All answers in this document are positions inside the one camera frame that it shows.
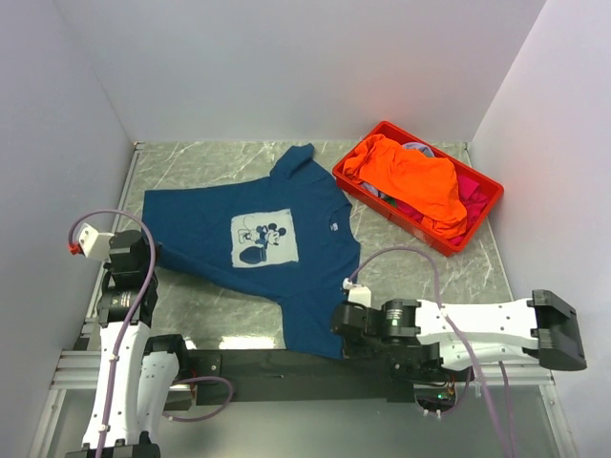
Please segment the blue mickey t shirt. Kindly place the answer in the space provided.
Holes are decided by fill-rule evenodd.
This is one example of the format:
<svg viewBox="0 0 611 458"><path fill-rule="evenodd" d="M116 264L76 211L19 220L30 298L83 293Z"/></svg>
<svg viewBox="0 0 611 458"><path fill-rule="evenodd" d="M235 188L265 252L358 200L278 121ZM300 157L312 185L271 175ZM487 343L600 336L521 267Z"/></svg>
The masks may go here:
<svg viewBox="0 0 611 458"><path fill-rule="evenodd" d="M339 359L331 317L360 244L351 203L314 153L292 146L268 176L243 183L149 190L142 219L159 266L275 302L287 349Z"/></svg>

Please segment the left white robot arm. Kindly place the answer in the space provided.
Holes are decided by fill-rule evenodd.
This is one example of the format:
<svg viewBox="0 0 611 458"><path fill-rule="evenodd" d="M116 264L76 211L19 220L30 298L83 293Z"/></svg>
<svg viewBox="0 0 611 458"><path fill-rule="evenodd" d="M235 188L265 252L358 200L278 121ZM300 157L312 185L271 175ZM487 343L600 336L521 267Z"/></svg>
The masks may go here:
<svg viewBox="0 0 611 458"><path fill-rule="evenodd" d="M152 336L158 247L138 230L85 224L72 251L104 267L97 302L100 364L95 403L77 457L158 457L158 426L172 384L191 370L180 334Z"/></svg>

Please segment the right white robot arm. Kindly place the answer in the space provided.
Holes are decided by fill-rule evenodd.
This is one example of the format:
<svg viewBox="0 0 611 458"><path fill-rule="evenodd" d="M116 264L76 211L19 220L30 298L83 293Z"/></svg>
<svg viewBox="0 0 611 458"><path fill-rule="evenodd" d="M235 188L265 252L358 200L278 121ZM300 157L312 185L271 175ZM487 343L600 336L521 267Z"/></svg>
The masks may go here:
<svg viewBox="0 0 611 458"><path fill-rule="evenodd" d="M549 290L493 304L390 300L370 304L357 286L338 305L331 330L350 359L379 359L391 377L440 383L477 364L537 361L555 371L587 367L576 309Z"/></svg>

